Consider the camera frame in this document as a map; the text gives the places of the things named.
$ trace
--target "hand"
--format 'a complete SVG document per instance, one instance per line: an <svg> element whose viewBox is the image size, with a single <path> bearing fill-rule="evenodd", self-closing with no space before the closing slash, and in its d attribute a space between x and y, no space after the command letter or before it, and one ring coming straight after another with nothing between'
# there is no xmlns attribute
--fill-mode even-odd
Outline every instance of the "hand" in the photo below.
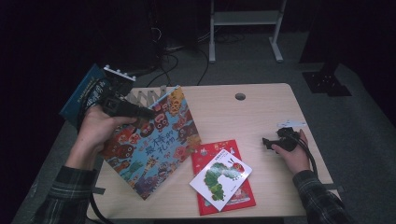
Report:
<svg viewBox="0 0 396 224"><path fill-rule="evenodd" d="M65 166L91 170L95 157L104 148L114 130L122 124L134 123L136 118L110 117L102 107L90 107L79 129L76 143L73 145Z"/></svg>
<svg viewBox="0 0 396 224"><path fill-rule="evenodd" d="M308 141L306 140L303 130L300 130L300 138L308 145ZM272 144L271 147L283 158L283 160L285 160L289 170L291 170L294 175L304 170L310 170L309 159L300 145L297 145L297 147L291 152L288 152L275 144Z"/></svg>

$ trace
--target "plaid sleeve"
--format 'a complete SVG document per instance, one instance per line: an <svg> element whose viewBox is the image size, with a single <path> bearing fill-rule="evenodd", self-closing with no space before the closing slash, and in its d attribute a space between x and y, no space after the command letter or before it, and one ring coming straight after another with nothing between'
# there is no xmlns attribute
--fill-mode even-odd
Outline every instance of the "plaid sleeve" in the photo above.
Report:
<svg viewBox="0 0 396 224"><path fill-rule="evenodd" d="M96 172L63 166L32 223L85 223Z"/></svg>
<svg viewBox="0 0 396 224"><path fill-rule="evenodd" d="M327 191L312 171L302 171L293 178L308 223L355 223L337 196Z"/></svg>

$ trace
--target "white shelf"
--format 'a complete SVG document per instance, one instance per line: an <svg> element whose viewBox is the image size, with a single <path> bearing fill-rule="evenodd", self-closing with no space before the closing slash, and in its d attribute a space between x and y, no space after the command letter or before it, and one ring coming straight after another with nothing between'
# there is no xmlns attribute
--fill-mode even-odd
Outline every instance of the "white shelf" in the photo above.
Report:
<svg viewBox="0 0 396 224"><path fill-rule="evenodd" d="M214 25L268 25L276 24L279 11L215 12Z"/></svg>
<svg viewBox="0 0 396 224"><path fill-rule="evenodd" d="M274 36L269 38L271 48L273 49L276 61L283 62L282 54L276 43L279 35L280 24L282 23L283 14L287 0L282 1L279 10L266 11L215 11L215 0L211 1L210 8L210 41L209 41L209 61L216 61L215 47L215 26L218 25L275 25Z"/></svg>

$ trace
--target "hole in table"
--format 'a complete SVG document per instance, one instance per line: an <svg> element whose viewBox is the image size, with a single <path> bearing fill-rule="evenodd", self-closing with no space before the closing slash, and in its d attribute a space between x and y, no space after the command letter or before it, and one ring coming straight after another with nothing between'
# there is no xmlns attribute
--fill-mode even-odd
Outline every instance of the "hole in table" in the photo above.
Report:
<svg viewBox="0 0 396 224"><path fill-rule="evenodd" d="M237 93L236 95L235 95L235 99L237 99L238 101L243 101L243 100L245 100L247 97L246 97L246 95L244 94L244 93Z"/></svg>

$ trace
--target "red book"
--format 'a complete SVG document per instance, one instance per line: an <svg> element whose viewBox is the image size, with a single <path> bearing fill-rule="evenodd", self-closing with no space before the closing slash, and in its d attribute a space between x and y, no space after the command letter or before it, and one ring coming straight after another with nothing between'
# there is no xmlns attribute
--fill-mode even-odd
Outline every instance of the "red book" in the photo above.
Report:
<svg viewBox="0 0 396 224"><path fill-rule="evenodd" d="M204 169L205 166L223 149L226 149L236 158L242 160L235 140L203 144L200 145L197 150L191 154L192 169L194 171L194 174L197 175L202 169ZM218 212L218 209L210 204L201 194L197 193L197 197L199 213L201 216ZM227 202L221 212L255 205L256 201L254 200L253 192L247 179L236 191L235 195L230 199L230 201Z"/></svg>

